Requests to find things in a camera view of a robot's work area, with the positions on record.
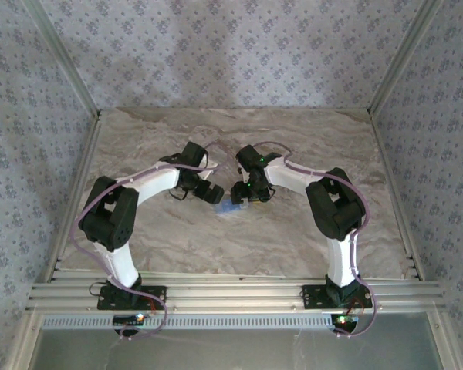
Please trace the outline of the grey metal sheet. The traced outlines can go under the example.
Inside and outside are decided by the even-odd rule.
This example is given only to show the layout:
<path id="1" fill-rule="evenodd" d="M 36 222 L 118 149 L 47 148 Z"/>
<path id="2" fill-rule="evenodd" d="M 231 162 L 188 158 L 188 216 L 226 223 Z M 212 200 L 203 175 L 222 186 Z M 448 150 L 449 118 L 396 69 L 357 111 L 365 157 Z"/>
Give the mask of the grey metal sheet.
<path id="1" fill-rule="evenodd" d="M 29 370 L 443 370 L 434 346 L 326 331 L 166 331 L 122 341 L 113 331 L 45 330 Z"/>

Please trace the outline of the left circuit board with LED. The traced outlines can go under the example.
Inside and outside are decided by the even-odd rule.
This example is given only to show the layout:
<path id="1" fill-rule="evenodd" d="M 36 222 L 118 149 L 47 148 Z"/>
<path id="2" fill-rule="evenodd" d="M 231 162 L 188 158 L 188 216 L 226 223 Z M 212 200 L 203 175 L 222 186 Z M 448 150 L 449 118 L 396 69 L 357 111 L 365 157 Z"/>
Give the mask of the left circuit board with LED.
<path id="1" fill-rule="evenodd" d="M 139 326 L 144 323 L 145 314 L 117 314 L 113 316 L 112 325 L 114 326 Z"/>

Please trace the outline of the right circuit board with LED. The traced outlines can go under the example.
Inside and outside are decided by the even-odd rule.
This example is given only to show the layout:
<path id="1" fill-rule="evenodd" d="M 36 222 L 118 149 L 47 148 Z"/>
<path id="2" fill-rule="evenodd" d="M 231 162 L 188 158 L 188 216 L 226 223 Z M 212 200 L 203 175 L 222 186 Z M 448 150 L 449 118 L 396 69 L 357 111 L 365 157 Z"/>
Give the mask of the right circuit board with LED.
<path id="1" fill-rule="evenodd" d="M 356 314 L 332 314 L 331 319 L 336 328 L 344 330 L 353 330 L 359 321 L 359 317 Z"/>

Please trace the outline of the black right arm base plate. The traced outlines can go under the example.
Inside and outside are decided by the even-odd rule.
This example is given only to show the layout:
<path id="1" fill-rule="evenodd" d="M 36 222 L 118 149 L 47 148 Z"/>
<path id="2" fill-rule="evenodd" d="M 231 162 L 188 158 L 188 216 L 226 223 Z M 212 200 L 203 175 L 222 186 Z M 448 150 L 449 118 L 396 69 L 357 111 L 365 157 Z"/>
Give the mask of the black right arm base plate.
<path id="1" fill-rule="evenodd" d="M 300 290 L 305 309 L 348 309 L 372 308 L 373 300 L 369 290 L 363 285 L 338 288 L 324 284 L 303 285 Z"/>

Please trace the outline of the aluminium frame bar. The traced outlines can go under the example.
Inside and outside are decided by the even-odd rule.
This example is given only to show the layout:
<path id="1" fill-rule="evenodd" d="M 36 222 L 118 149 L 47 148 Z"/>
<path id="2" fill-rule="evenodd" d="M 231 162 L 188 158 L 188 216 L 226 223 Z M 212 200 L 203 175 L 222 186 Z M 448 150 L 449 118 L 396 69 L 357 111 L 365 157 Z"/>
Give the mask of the aluminium frame bar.
<path id="1" fill-rule="evenodd" d="M 5 370 L 29 369 L 42 323 L 43 315 L 40 313 L 28 311 L 22 316 L 5 363 Z"/>
<path id="2" fill-rule="evenodd" d="M 463 354 L 447 312 L 427 313 L 432 335 L 444 370 L 463 370 Z"/>

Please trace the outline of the translucent blue pill organizer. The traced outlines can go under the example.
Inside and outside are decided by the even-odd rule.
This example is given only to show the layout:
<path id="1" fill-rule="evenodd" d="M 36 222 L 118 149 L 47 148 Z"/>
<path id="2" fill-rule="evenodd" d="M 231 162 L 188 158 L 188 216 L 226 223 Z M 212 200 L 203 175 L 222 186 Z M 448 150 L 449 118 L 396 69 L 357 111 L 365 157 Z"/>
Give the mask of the translucent blue pill organizer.
<path id="1" fill-rule="evenodd" d="M 217 214 L 228 214 L 245 210 L 249 207 L 249 202 L 243 200 L 241 203 L 233 203 L 230 197 L 223 197 L 221 201 L 214 205 L 214 210 Z"/>

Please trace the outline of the aluminium corner post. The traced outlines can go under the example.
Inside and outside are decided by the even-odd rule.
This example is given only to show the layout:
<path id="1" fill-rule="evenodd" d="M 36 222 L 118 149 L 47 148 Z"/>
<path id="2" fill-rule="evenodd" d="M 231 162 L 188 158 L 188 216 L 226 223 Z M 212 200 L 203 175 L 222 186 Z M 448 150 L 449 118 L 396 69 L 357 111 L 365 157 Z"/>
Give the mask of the aluminium corner post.
<path id="1" fill-rule="evenodd" d="M 21 1 L 37 26 L 39 33 L 45 39 L 46 44 L 51 50 L 57 64 L 64 72 L 80 102 L 90 115 L 97 119 L 99 116 L 99 110 L 97 109 L 86 84 L 78 73 L 72 58 L 69 56 L 67 48 L 61 40 L 59 33 L 55 30 L 55 27 L 50 21 L 49 16 L 43 8 L 40 0 Z"/>
<path id="2" fill-rule="evenodd" d="M 397 47 L 394 57 L 367 107 L 367 112 L 371 118 L 376 117 L 384 107 L 443 2 L 444 0 L 422 0 L 421 6 L 408 26 L 404 38 Z"/>

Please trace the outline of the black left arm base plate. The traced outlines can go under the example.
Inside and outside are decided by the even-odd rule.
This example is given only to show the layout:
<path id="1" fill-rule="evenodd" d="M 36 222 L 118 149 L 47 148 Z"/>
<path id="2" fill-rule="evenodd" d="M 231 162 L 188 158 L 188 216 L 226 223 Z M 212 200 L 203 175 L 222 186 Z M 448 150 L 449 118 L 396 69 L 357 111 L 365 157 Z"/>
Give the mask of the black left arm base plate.
<path id="1" fill-rule="evenodd" d="M 165 286 L 140 286 L 140 291 L 158 297 L 166 303 L 167 287 Z M 155 310 L 162 311 L 163 306 L 153 298 L 131 294 L 125 290 L 120 290 L 111 284 L 101 287 L 98 294 L 96 308 L 101 311 L 127 311 L 127 310 Z"/>

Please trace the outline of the aluminium mounting rail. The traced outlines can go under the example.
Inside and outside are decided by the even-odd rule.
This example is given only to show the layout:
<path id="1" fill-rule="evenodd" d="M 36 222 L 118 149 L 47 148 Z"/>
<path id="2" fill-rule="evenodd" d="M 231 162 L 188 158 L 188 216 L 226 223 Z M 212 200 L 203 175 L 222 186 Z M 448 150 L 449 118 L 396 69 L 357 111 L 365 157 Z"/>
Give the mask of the aluminium mounting rail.
<path id="1" fill-rule="evenodd" d="M 50 313 L 95 311 L 99 291 L 95 277 L 63 275 L 35 284 L 26 308 Z M 167 288 L 167 305 L 183 313 L 287 313 L 303 311 L 301 288 L 315 279 L 293 277 L 238 277 L 225 275 L 147 274 L 147 285 Z M 444 308 L 438 283 L 432 281 L 370 281 L 379 312 L 422 312 Z"/>

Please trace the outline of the circuit board with led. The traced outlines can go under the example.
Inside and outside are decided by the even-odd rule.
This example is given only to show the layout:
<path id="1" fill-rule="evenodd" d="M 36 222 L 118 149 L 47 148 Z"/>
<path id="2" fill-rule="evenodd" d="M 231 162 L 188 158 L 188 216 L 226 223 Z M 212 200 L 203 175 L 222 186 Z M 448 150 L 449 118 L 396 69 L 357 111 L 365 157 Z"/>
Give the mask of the circuit board with led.
<path id="1" fill-rule="evenodd" d="M 331 319 L 336 328 L 344 330 L 353 330 L 359 321 L 359 317 L 356 314 L 332 314 Z"/>
<path id="2" fill-rule="evenodd" d="M 139 326 L 144 323 L 145 314 L 117 314 L 113 316 L 112 325 L 114 326 Z"/>

